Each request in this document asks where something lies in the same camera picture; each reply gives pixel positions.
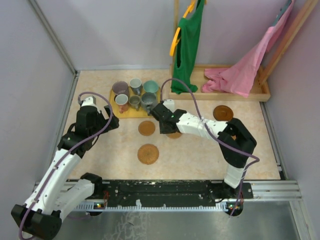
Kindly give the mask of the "large brown wooden coaster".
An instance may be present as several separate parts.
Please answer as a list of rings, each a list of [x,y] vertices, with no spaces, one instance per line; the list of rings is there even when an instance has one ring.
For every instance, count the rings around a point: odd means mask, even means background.
[[[213,117],[217,121],[230,121],[234,117],[234,113],[230,107],[218,105],[213,110]]]

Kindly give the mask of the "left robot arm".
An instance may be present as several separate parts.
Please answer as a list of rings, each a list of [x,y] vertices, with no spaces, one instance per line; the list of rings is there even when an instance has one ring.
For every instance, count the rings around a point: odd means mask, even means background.
[[[103,180],[93,173],[85,173],[73,187],[61,193],[68,176],[99,136],[119,127],[119,119],[110,103],[104,106],[108,118],[104,118],[93,95],[78,103],[76,121],[61,137],[42,180],[24,204],[16,204],[11,210],[22,240],[25,239],[23,234],[29,234],[30,239],[54,239],[65,218],[77,205],[89,197],[97,199],[103,195]]]

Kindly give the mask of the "light wooden coaster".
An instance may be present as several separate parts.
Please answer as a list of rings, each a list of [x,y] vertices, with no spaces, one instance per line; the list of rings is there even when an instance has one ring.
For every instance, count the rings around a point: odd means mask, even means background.
[[[155,130],[155,124],[149,120],[141,122],[138,126],[138,132],[143,136],[150,136],[155,132]]]

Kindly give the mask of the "large woven rattan coaster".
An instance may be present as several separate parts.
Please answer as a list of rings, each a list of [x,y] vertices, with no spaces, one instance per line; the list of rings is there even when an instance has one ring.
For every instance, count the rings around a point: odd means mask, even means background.
[[[153,144],[144,144],[137,152],[138,160],[145,165],[154,164],[158,160],[159,155],[158,148]]]

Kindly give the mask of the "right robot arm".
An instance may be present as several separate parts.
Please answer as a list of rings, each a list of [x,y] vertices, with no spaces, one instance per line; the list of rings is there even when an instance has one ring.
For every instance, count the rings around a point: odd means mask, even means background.
[[[150,108],[148,114],[159,122],[161,134],[190,134],[216,141],[228,164],[223,192],[229,198],[235,198],[241,192],[247,160],[254,157],[257,141],[239,119],[217,121],[192,115],[183,109],[171,111],[164,101]]]

